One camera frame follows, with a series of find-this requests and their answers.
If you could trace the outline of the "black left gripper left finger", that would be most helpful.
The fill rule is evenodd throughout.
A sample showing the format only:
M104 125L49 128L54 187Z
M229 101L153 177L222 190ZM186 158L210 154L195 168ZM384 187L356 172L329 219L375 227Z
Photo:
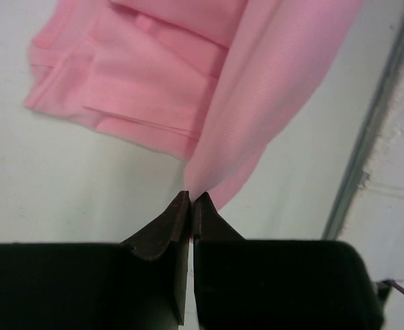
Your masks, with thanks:
M0 329L177 329L190 201L120 243L0 243Z

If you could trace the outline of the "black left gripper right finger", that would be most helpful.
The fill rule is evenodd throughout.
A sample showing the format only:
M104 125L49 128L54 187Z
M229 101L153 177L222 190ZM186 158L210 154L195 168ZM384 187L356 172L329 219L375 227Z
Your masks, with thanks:
M245 239L208 194L193 205L201 329L381 329L385 316L358 252L340 241Z

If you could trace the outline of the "light pink t-shirt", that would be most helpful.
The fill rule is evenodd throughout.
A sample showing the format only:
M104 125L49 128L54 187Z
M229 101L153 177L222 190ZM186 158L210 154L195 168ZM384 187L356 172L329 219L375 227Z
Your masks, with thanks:
M187 161L225 206L327 74L361 1L59 1L24 105Z

